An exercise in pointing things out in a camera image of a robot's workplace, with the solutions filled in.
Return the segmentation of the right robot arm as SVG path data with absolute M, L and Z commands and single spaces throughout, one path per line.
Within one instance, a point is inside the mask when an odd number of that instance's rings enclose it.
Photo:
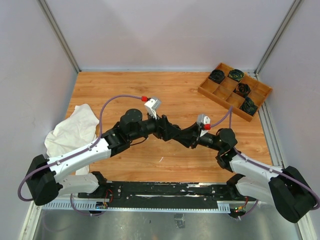
M 242 196 L 265 202 L 291 223 L 297 223 L 309 211 L 320 207 L 320 198 L 294 167 L 281 168 L 254 160 L 235 148 L 234 131 L 221 128 L 208 133 L 208 125 L 180 129 L 174 140 L 187 148 L 198 145 L 217 151 L 218 165 L 235 175 L 227 181 L 226 193 L 232 200 Z

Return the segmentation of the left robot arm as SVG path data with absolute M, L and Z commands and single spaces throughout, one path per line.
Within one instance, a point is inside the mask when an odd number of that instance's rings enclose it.
M 154 135 L 163 141 L 178 136 L 181 132 L 165 115 L 148 116 L 132 108 L 95 142 L 73 150 L 63 156 L 45 158 L 42 154 L 33 158 L 26 173 L 26 184 L 37 206 L 54 200 L 62 190 L 62 180 L 78 169 L 95 161 L 111 158 L 130 148 L 131 142 Z

